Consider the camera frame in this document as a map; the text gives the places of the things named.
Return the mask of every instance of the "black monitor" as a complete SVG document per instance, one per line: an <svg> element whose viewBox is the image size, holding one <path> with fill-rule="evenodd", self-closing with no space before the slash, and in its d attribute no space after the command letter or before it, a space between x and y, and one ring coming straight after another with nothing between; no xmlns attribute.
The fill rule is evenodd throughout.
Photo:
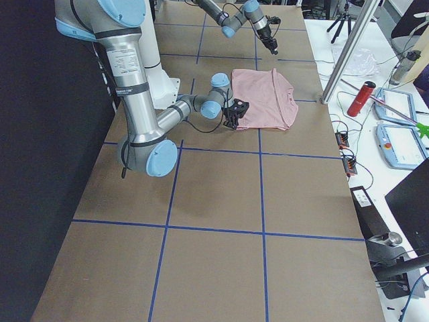
<svg viewBox="0 0 429 322"><path fill-rule="evenodd" d="M386 196L392 215L419 256L429 252L429 159Z"/></svg>

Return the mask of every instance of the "pink shirt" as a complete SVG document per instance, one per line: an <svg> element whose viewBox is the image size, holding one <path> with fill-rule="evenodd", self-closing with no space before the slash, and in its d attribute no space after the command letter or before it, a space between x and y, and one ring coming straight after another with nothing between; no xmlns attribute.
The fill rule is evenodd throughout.
<svg viewBox="0 0 429 322"><path fill-rule="evenodd" d="M298 112L294 88L275 68L269 72L235 69L231 79L235 98L249 102L237 129L290 128Z"/></svg>

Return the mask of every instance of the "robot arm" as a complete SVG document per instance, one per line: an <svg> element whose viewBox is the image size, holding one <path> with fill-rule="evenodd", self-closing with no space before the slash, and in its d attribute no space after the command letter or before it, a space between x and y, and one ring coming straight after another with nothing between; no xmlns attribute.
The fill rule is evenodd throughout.
<svg viewBox="0 0 429 322"><path fill-rule="evenodd" d="M99 42L106 48L127 119L128 133L117 150L118 161L124 165L123 176L127 169L150 176L167 175L178 157L176 145L166 139L168 131L192 110L212 119L222 109L228 113L235 109L228 77L216 74L208 95L184 95L156 115L139 47L145 0L55 0L55 8L61 34Z"/></svg>
<svg viewBox="0 0 429 322"><path fill-rule="evenodd" d="M280 18L267 18L264 16L257 0L248 0L233 17L229 17L229 14L224 12L213 0L193 0L193 2L207 12L222 27L222 32L228 38L233 37L238 29L249 20L262 44L272 54L278 54L277 40L271 36L269 25L279 24Z"/></svg>

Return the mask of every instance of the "black wall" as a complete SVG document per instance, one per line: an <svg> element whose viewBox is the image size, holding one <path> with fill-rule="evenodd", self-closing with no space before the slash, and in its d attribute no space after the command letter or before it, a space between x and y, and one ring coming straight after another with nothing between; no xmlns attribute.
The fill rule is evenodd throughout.
<svg viewBox="0 0 429 322"><path fill-rule="evenodd" d="M53 0L2 0L0 16L0 321L27 321L114 113L92 45L56 31Z"/></svg>

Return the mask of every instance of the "red water bottle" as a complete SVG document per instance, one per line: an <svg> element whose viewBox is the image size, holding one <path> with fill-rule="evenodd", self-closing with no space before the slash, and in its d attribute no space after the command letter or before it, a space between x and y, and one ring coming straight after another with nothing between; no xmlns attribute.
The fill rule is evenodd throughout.
<svg viewBox="0 0 429 322"><path fill-rule="evenodd" d="M363 83L363 86L359 93L357 93L355 100L353 103L351 103L349 109L347 110L347 114L350 116L356 116L361 111L362 107L365 105L365 103L368 101L368 98L373 93L373 90L375 88L375 83L366 81Z"/></svg>

